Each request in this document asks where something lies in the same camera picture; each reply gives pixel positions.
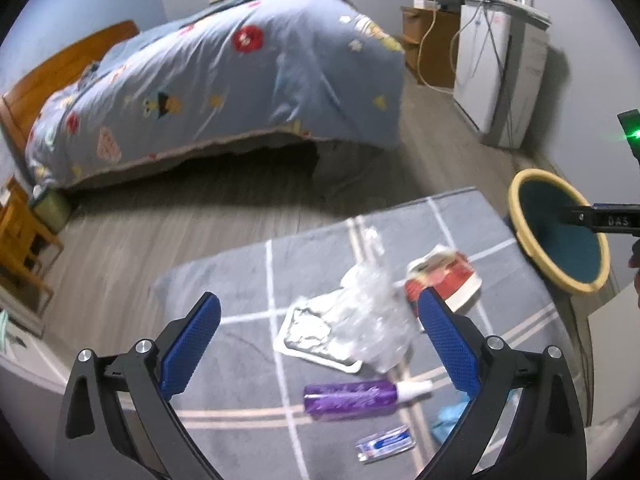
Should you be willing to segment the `person's right hand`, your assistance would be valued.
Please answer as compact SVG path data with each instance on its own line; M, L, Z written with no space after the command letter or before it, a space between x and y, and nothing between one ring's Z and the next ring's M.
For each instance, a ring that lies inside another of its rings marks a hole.
M628 266L636 271L634 274L634 290L638 296L638 306L640 307L640 240L636 240L632 245L632 254L628 261Z

